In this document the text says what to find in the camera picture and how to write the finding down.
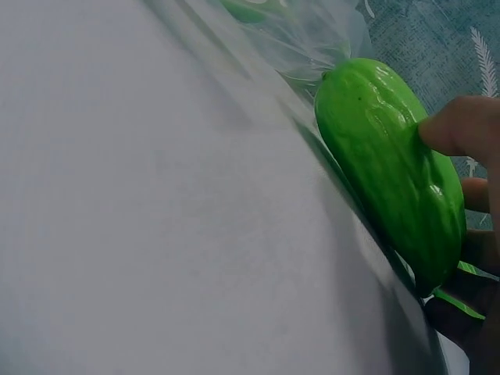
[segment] human hand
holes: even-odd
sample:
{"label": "human hand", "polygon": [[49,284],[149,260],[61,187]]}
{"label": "human hand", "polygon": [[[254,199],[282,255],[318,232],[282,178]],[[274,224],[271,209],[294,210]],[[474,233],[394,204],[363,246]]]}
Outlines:
{"label": "human hand", "polygon": [[[420,125],[422,140],[446,155],[468,155],[487,168],[487,180],[466,178],[467,209],[490,212],[495,231],[470,230],[462,260],[500,277],[500,99],[463,97]],[[436,330],[470,360],[470,374],[500,374],[500,283],[457,270],[441,287],[486,320],[475,319],[440,298],[425,306]]]}

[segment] green object in bag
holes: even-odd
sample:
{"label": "green object in bag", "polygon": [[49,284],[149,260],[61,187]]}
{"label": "green object in bag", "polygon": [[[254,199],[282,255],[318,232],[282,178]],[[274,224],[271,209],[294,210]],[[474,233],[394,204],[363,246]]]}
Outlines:
{"label": "green object in bag", "polygon": [[466,219],[452,161],[418,135],[424,107],[382,62],[351,59],[323,75],[315,114],[368,220],[427,297],[456,270]]}

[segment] finger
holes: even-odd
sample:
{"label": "finger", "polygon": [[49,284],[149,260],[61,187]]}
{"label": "finger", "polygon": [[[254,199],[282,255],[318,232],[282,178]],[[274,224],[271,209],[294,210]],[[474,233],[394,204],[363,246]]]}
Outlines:
{"label": "finger", "polygon": [[457,269],[441,289],[486,316],[498,291],[498,282]]}
{"label": "finger", "polygon": [[475,342],[475,350],[468,354],[470,358],[470,373],[498,373],[500,358],[500,292],[497,294],[482,329]]}
{"label": "finger", "polygon": [[467,315],[441,298],[432,298],[423,309],[431,326],[457,344],[466,354],[470,352],[480,333],[481,320]]}
{"label": "finger", "polygon": [[500,277],[500,255],[492,230],[469,230],[462,247],[462,260]]}
{"label": "finger", "polygon": [[465,178],[462,180],[462,191],[466,209],[480,213],[490,212],[487,180],[484,178]]}
{"label": "finger", "polygon": [[459,97],[419,126],[424,143],[445,155],[468,155],[484,166],[500,139],[500,99]]}

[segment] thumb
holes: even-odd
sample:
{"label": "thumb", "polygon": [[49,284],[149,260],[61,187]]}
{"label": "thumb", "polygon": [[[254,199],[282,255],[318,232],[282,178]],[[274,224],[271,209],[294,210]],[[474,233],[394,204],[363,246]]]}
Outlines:
{"label": "thumb", "polygon": [[449,156],[468,155],[488,167],[500,147],[500,99],[458,97],[419,126],[432,149]]}

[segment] leaf pattern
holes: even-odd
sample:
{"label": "leaf pattern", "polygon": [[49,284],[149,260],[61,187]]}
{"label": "leaf pattern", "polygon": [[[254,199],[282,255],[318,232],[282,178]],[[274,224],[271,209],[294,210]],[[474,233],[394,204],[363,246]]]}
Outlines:
{"label": "leaf pattern", "polygon": [[467,156],[466,164],[469,167],[469,177],[474,177],[474,172],[476,171],[476,167],[479,165],[479,163],[471,157]]}
{"label": "leaf pattern", "polygon": [[365,0],[365,7],[366,7],[366,11],[370,15],[370,17],[375,18],[375,13],[373,12],[370,4],[368,3],[368,0]]}
{"label": "leaf pattern", "polygon": [[474,48],[476,49],[477,59],[481,70],[481,80],[483,81],[482,94],[490,97],[497,96],[497,77],[490,49],[488,48],[486,41],[484,41],[483,36],[475,27],[470,28],[470,33],[472,34],[472,40],[474,42]]}

